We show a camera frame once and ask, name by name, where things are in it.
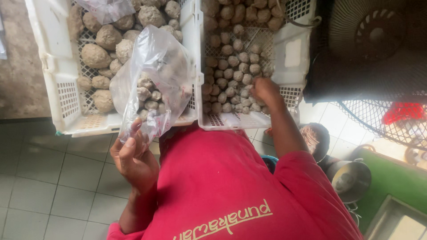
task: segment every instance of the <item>person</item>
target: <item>person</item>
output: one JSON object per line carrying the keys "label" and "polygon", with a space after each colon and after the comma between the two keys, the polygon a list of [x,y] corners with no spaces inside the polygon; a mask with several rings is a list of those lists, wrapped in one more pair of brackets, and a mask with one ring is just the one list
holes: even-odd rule
{"label": "person", "polygon": [[271,112],[279,161],[271,174],[242,130],[193,124],[160,138],[160,165],[132,125],[110,152],[132,192],[108,240],[362,239],[316,165],[277,85],[257,78],[254,97]]}

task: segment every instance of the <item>white plastic crate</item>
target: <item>white plastic crate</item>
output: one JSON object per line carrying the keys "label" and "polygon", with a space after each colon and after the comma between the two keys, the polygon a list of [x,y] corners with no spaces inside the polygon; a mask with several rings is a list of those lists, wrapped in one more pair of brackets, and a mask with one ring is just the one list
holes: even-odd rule
{"label": "white plastic crate", "polygon": [[[314,18],[316,9],[315,0],[291,0],[287,3],[287,15],[294,21],[302,24],[309,24]],[[203,13],[198,16],[199,27],[201,29],[201,43],[203,59],[205,57],[215,57],[217,59],[227,59],[221,53],[221,47],[212,47],[208,39],[211,32],[203,31]],[[287,23],[277,32],[271,31],[267,24],[259,24],[254,21],[243,22],[245,34],[240,39],[243,42],[242,52],[249,52],[253,44],[261,46],[262,50],[268,53],[268,59],[260,58],[261,69],[264,66],[274,66],[275,72],[272,80],[280,86],[280,94],[296,122],[299,122],[298,104],[302,100],[302,90],[305,87],[305,76],[310,66],[309,40],[311,29],[301,28]],[[236,36],[231,32],[231,40]],[[201,85],[204,83],[204,76],[197,84],[196,99],[197,111],[199,115],[199,126],[204,130],[229,130],[229,129],[252,129],[269,128],[271,120],[269,115],[260,112],[243,113],[220,113],[204,114],[202,110]]]}
{"label": "white plastic crate", "polygon": [[[196,71],[200,73],[200,43],[194,43],[200,29],[196,28],[195,0],[180,0],[180,27],[184,45],[196,58]],[[100,114],[91,95],[95,89],[77,89],[79,76],[90,78],[99,75],[96,69],[86,66],[81,50],[93,43],[94,34],[85,28],[80,39],[70,41],[67,16],[73,0],[26,0],[28,16],[38,44],[50,110],[56,130],[73,137],[118,132],[122,116],[116,111]],[[197,120],[197,102],[193,96],[175,126],[190,125]]]}

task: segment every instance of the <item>red t-shirt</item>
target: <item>red t-shirt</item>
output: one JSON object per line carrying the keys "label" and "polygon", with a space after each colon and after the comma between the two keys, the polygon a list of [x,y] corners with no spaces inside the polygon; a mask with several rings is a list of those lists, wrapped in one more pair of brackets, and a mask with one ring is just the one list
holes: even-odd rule
{"label": "red t-shirt", "polygon": [[313,157],[280,158],[274,175],[244,131],[172,130],[161,138],[158,210],[148,228],[107,240],[362,239]]}

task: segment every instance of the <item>green surface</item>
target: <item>green surface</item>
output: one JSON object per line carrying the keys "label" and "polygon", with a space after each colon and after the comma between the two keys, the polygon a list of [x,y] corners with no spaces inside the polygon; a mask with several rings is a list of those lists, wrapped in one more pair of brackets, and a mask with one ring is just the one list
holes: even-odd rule
{"label": "green surface", "polygon": [[365,149],[359,151],[358,157],[363,158],[372,174],[370,188],[357,202],[362,234],[388,194],[427,214],[427,171]]}

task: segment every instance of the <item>clear plastic bag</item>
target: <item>clear plastic bag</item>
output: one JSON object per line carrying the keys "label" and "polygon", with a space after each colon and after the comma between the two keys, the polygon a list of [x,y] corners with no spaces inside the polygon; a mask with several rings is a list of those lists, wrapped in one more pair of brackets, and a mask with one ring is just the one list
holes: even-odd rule
{"label": "clear plastic bag", "polygon": [[88,10],[102,25],[136,13],[131,0],[76,0],[76,2]]}
{"label": "clear plastic bag", "polygon": [[123,143],[130,136],[130,127],[139,116],[137,81],[145,72],[162,93],[166,113],[149,110],[141,132],[149,143],[169,130],[187,106],[196,78],[194,58],[169,32],[149,25],[137,37],[132,57],[111,80],[110,91],[117,111],[123,114],[119,139]]}

